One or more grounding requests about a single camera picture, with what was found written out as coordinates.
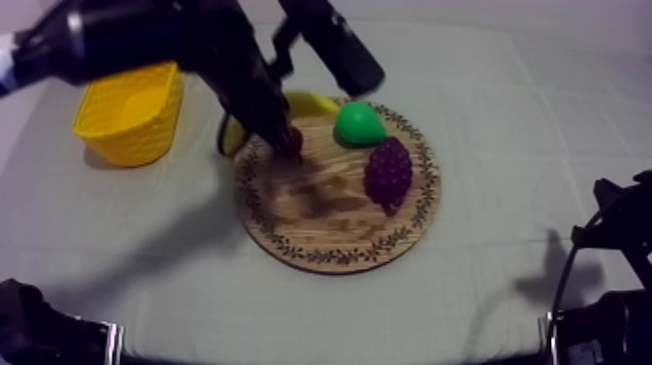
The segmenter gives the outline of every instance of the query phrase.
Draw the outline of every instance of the table surface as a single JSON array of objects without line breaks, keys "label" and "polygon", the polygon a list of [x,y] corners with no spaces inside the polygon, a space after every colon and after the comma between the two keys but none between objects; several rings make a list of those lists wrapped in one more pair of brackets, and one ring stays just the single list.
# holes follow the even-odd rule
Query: table surface
[{"label": "table surface", "polygon": [[[593,181],[628,183],[652,166],[652,67],[534,36],[352,27],[387,73],[370,99],[418,126],[441,165],[440,210],[406,255],[325,277],[257,247],[215,156],[222,111],[196,77],[172,150],[135,170],[86,150],[71,133],[82,90],[50,82],[32,91],[43,95],[30,117],[9,120],[22,133],[0,178],[0,277],[38,285],[64,312],[124,324],[126,348],[153,357],[433,364],[538,349],[571,228],[597,207]],[[257,31],[271,54],[273,27]],[[287,89],[342,94],[309,47],[293,56]],[[581,252],[565,302],[636,286],[617,254]]]}]

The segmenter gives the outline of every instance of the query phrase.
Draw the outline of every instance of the wooden plate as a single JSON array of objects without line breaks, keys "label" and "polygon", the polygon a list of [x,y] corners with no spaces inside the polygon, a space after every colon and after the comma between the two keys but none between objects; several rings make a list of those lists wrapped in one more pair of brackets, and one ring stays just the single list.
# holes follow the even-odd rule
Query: wooden plate
[{"label": "wooden plate", "polygon": [[373,149],[338,145],[331,117],[293,120],[304,135],[303,164],[274,157],[258,137],[239,153],[240,216],[251,237],[273,257],[314,273],[357,273],[405,253],[430,226],[440,201],[437,160],[404,117],[370,105],[412,159],[412,186],[394,216],[365,194],[364,169]]}]

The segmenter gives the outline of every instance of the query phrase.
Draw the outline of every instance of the grape bunch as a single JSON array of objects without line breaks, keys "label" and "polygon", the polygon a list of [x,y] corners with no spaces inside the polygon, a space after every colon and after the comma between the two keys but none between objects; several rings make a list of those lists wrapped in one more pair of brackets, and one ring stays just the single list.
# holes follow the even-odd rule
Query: grape bunch
[{"label": "grape bunch", "polygon": [[387,138],[372,152],[364,183],[367,195],[389,216],[399,210],[412,185],[412,161],[396,137]]}]

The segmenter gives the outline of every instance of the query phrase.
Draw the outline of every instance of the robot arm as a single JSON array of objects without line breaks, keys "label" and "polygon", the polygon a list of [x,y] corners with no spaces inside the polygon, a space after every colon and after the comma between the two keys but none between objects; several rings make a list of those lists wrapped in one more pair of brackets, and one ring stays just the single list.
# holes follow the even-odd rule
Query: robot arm
[{"label": "robot arm", "polygon": [[287,20],[268,64],[237,0],[66,0],[0,50],[0,96],[55,76],[71,84],[174,60],[197,73],[227,113],[277,153],[292,153],[281,79],[298,35],[352,96],[378,88],[384,72],[327,0],[281,0]]}]

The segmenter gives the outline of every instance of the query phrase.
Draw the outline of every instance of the decorative border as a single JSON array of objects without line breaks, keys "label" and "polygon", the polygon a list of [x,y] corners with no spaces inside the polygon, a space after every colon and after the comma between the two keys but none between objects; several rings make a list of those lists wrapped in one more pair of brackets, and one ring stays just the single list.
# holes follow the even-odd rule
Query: decorative border
[{"label": "decorative border", "polygon": [[[350,101],[347,98],[333,99],[339,106]],[[262,202],[258,190],[253,186],[255,177],[255,167],[260,161],[258,151],[263,147],[260,139],[254,138],[250,141],[249,146],[243,150],[243,156],[240,159],[240,173],[238,190],[241,197],[244,198],[244,205],[249,213],[250,220],[258,227],[264,238],[274,244],[274,249],[279,251],[282,256],[291,259],[305,260],[307,263],[336,263],[347,266],[350,263],[360,261],[377,262],[378,256],[384,251],[390,253],[396,246],[408,240],[409,235],[415,229],[422,229],[428,221],[428,216],[432,209],[436,208],[437,197],[435,188],[439,184],[440,176],[438,168],[431,158],[431,150],[425,142],[423,134],[413,127],[407,119],[388,109],[387,107],[367,102],[375,112],[384,119],[393,122],[399,130],[409,134],[409,137],[416,142],[417,161],[415,166],[419,169],[420,174],[425,179],[425,183],[420,186],[421,196],[416,202],[416,214],[410,219],[411,226],[402,226],[397,228],[389,235],[372,242],[366,249],[330,249],[321,250],[313,249],[305,251],[303,248],[292,245],[290,239],[276,232],[275,227],[265,216],[262,208]]]}]

